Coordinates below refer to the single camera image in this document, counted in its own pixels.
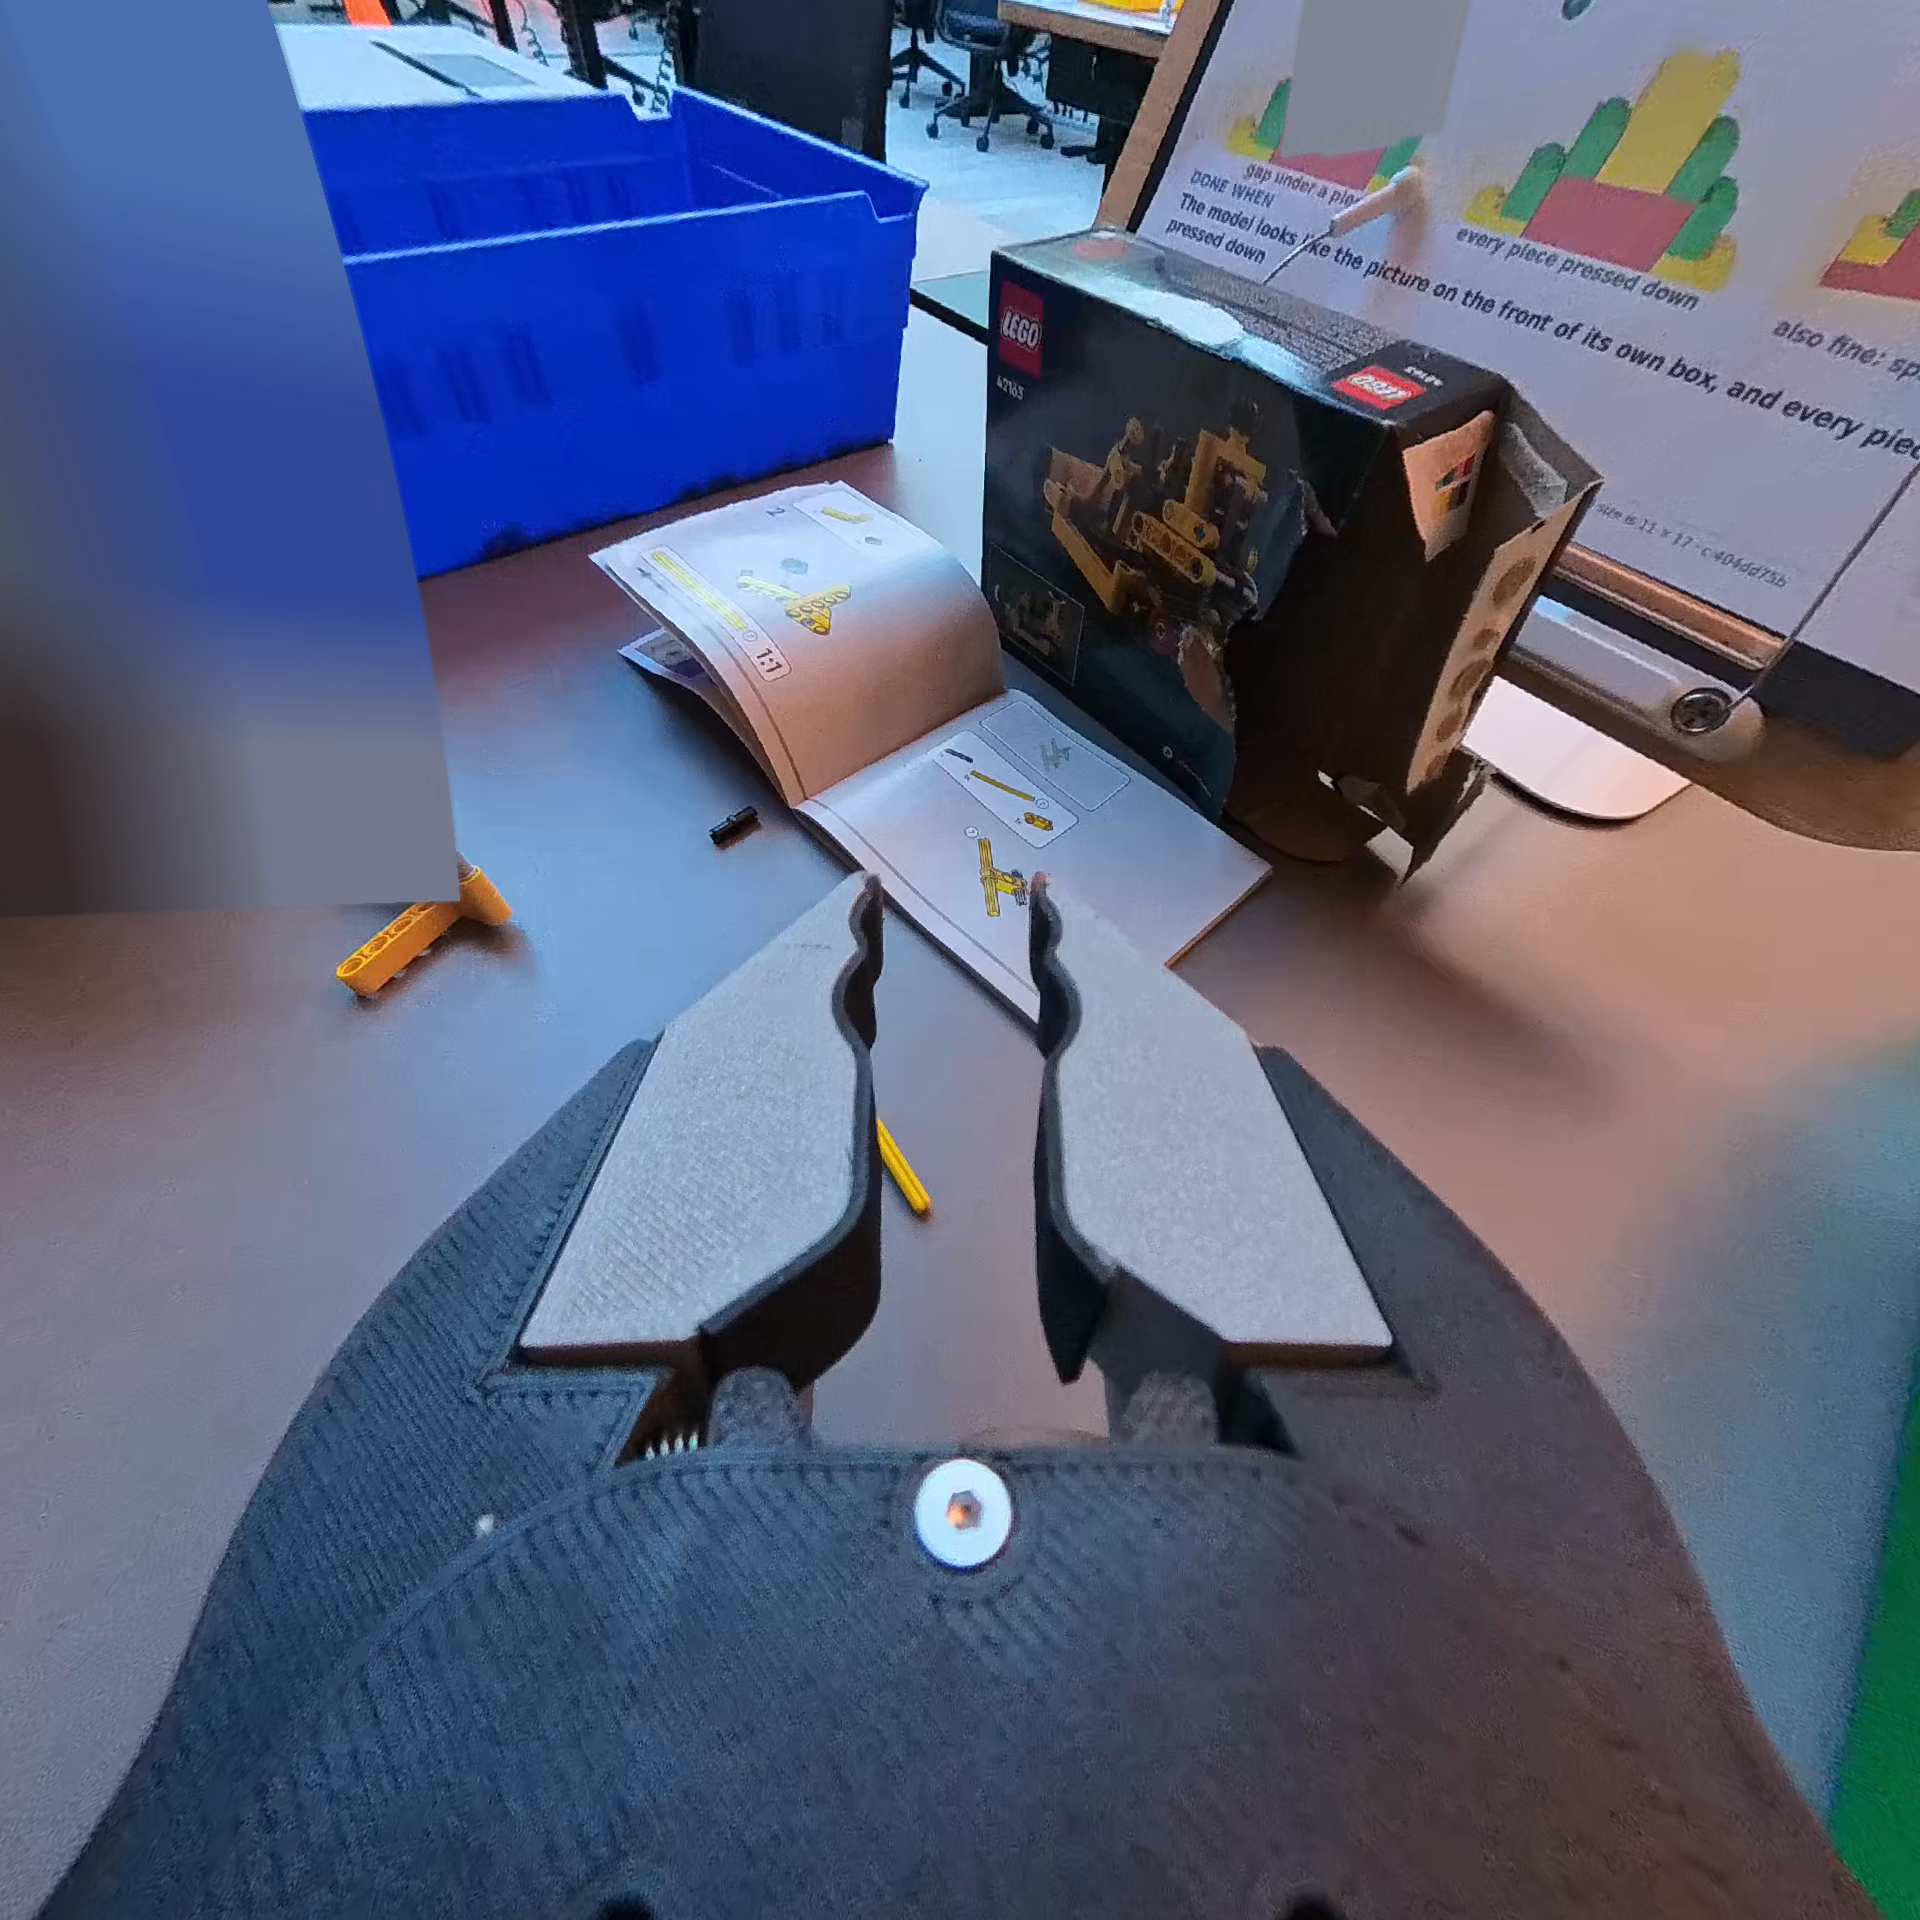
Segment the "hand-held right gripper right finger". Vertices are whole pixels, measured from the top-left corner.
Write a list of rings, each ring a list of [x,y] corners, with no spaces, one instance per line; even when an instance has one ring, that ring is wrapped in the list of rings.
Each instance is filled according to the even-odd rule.
[[[1031,884],[1039,1328],[1112,1386],[1389,1361],[1389,1322],[1254,1037],[1056,882]]]

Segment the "office chair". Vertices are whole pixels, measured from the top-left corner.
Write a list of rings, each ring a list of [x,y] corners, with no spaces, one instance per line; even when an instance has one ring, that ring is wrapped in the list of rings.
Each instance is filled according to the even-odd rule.
[[[1007,68],[1019,68],[1019,56],[1027,54],[1031,33],[1000,21],[997,0],[941,0],[934,6],[934,33],[962,47],[972,56],[972,81],[962,85],[954,102],[941,102],[931,116],[931,141],[941,136],[946,118],[954,124],[978,124],[978,154],[989,149],[989,124],[1000,116],[1022,118],[1022,130],[1056,154],[1056,118],[1043,103],[1022,102],[1007,85]]]

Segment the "open instruction booklet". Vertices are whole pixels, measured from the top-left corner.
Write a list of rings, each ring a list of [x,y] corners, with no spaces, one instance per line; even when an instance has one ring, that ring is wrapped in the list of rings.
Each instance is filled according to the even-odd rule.
[[[989,605],[852,480],[784,490],[595,549],[784,804],[1007,1013],[1039,1019],[1027,890],[1056,874],[1175,966],[1269,868],[1007,687]]]

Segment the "instruction poster board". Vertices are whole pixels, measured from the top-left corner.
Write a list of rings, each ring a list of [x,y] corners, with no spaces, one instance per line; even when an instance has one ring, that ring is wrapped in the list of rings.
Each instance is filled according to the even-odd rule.
[[[1582,549],[1913,690],[1913,56],[1893,0],[1214,6],[1128,227],[1507,371],[1600,469]]]

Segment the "black toy set box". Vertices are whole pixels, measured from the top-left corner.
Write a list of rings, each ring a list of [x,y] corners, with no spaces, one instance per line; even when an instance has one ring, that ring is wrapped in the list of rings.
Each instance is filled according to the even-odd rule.
[[[1600,474],[1501,371],[1128,229],[989,257],[1000,644],[1264,848],[1418,874]]]

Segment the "silver stand base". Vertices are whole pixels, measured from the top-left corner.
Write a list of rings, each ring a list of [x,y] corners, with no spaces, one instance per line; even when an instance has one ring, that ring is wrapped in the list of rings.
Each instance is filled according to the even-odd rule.
[[[1497,676],[1464,743],[1489,774],[1568,822],[1636,822],[1688,784]]]

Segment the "green mat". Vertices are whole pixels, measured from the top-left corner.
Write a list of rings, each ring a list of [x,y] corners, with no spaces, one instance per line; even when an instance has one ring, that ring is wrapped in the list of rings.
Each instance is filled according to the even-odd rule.
[[[1832,1835],[1888,1920],[1920,1916],[1920,1497],[1900,1485]]]

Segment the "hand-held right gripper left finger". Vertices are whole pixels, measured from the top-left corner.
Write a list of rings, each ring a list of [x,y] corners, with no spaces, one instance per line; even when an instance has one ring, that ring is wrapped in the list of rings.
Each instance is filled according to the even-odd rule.
[[[882,1300],[882,882],[852,874],[650,1043],[521,1328],[531,1366],[809,1392]]]

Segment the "background desk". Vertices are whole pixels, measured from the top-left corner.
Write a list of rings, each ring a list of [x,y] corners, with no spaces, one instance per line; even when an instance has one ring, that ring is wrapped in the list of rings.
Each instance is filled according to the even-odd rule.
[[[931,321],[989,346],[989,257],[1007,237],[941,193],[918,202],[918,246],[909,275],[909,301]]]

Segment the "blue plastic bin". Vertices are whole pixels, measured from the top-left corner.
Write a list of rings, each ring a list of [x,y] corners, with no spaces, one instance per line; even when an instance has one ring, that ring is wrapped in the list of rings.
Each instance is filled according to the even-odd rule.
[[[890,442],[924,178],[694,87],[302,130],[422,577]]]

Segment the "yellow brick assembly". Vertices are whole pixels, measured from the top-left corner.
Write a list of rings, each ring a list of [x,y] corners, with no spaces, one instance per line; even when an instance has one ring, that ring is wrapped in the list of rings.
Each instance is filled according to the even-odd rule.
[[[454,924],[496,929],[510,919],[512,919],[512,910],[491,884],[491,874],[482,868],[474,868],[465,856],[454,856],[454,899],[444,899],[444,903],[407,903],[393,924],[383,924],[368,944],[359,944],[338,966],[338,980],[351,998],[380,998],[399,969],[407,969]]]

